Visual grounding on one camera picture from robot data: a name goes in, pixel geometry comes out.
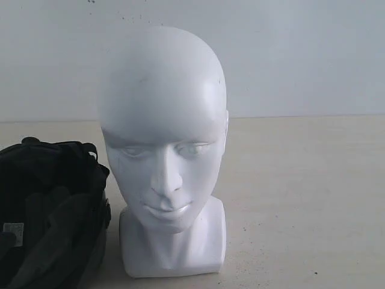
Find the black helmet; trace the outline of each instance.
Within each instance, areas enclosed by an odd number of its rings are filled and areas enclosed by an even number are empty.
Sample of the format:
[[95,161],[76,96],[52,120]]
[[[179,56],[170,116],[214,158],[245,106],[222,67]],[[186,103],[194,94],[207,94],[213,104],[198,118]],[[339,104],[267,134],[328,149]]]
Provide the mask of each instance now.
[[91,143],[27,137],[0,151],[0,288],[70,289],[89,279],[111,220],[108,175]]

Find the mannequin head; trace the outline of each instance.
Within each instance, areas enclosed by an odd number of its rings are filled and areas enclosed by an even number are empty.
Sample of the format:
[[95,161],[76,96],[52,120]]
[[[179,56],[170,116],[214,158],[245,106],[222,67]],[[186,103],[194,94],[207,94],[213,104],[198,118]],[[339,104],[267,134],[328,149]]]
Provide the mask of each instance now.
[[189,228],[217,182],[227,135],[226,84],[194,34],[153,27],[130,35],[99,99],[111,171],[146,228]]

